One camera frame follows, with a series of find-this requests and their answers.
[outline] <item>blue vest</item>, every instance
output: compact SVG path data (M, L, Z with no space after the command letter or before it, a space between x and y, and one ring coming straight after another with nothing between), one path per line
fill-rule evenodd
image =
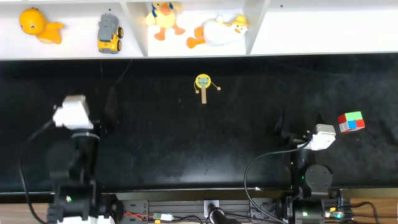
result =
M170 3L170 5L169 5L170 8L173 9L174 8L173 4L171 2L169 2L169 3ZM156 8L155 8L154 4L152 3L152 15L154 15L154 17L156 18L157 14L156 14L155 10L156 10Z

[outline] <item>metal bracket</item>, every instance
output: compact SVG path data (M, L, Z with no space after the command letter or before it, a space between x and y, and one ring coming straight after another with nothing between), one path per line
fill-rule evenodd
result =
M149 202L147 200L121 200L124 205L124 210L132 213L139 213L147 215L149 211ZM142 221L134 216L124 216L121 224L146 224L147 217L142 217Z
M216 207L220 207L220 201L219 200L204 200L203 201L203 214L205 215L205 218L209 216L209 205L213 204Z
M274 204L275 199L272 198L253 198L254 203L256 203L258 206L260 206L261 209L264 211L268 212L268 209ZM261 219L269 219L269 217L260 212L258 209L256 209L253 204L250 202L250 217L252 218L261 218ZM263 221L259 220L250 220L253 223L263 223Z

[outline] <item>wooden floor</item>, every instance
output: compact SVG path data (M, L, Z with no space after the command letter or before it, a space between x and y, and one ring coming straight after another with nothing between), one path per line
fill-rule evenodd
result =
M351 199L351 203L372 202L376 208L378 215L396 217L398 211L398 198L359 198ZM34 204L34 208L40 218L45 219L47 204ZM373 210L370 205L364 205L360 208L354 208L354 213L357 215L369 215L372 218L355 217L354 220L358 223L376 223L373 217ZM398 223L397 218L380 218L381 223ZM0 204L0 224L33 224L37 223L26 204Z

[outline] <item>stuffed duck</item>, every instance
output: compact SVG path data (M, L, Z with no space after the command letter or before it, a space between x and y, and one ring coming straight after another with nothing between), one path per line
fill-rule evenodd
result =
M175 35L181 35L185 32L185 29L179 28L175 23L177 16L175 15L174 9L177 12L182 10L182 6L177 2L153 2L152 11L148 14L145 19L145 23L148 26L158 25L160 32L155 34L157 40L165 40L165 33L168 28L173 28Z
M63 24L47 21L36 8L23 11L19 16L19 24L26 34L35 35L45 44L61 44L62 42L60 29L63 28Z
M206 43L209 46L219 46L234 42L244 36L248 31L249 24L244 15L238 15L236 19L227 23L222 16L217 19L206 21L203 26L195 29L195 37L187 39L187 45L190 49L198 44Z

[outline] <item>red cube face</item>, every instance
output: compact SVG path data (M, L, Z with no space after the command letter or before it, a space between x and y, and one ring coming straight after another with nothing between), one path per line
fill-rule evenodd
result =
M365 128L365 122L363 121L363 119L361 120L356 120L356 128Z
M340 116L338 117L338 124L343 124L343 123L346 122L346 121L347 121L347 118L346 118L346 115L345 115L345 114L340 115Z

